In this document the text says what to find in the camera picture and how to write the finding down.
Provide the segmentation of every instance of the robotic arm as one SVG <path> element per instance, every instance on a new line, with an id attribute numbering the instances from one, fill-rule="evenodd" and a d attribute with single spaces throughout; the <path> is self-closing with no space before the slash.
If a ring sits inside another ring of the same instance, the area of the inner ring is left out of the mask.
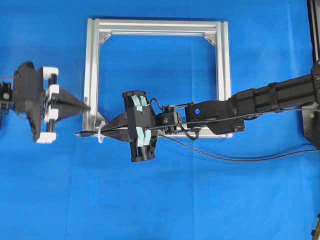
<path id="1" fill-rule="evenodd" d="M 35 70 L 32 62 L 26 62 L 14 72 L 11 83 L 0 84 L 0 126 L 1 111 L 14 110 L 19 116 L 25 114 L 37 143 L 52 143 L 56 140 L 56 122 L 67 117 L 82 114 L 90 108 L 77 100 L 57 84 L 59 71 L 55 67 L 41 67 Z M 44 80 L 48 89 L 44 90 Z M 46 131 L 41 132 L 42 119 Z"/>
<path id="2" fill-rule="evenodd" d="M 309 103 L 320 103 L 320 62 L 311 69 L 311 74 L 283 82 L 270 83 L 261 88 L 238 92 L 228 100 L 208 100 L 200 103 L 189 102 L 182 105 L 168 105 L 159 108 L 155 114 L 152 101 L 146 92 L 134 90 L 124 92 L 125 112 L 118 115 L 98 132 L 82 131 L 78 135 L 87 137 L 103 135 L 123 142 L 129 142 L 131 161 L 140 162 L 155 158 L 155 148 L 159 131 L 176 133 L 180 127 L 187 137 L 195 140 L 201 128 L 207 126 L 214 134 L 243 132 L 245 120 L 252 120 L 265 113 L 281 113 L 283 110 Z M 185 109 L 186 122 L 176 108 Z M 309 109 L 310 132 L 304 132 L 308 140 L 320 149 L 320 110 Z"/>

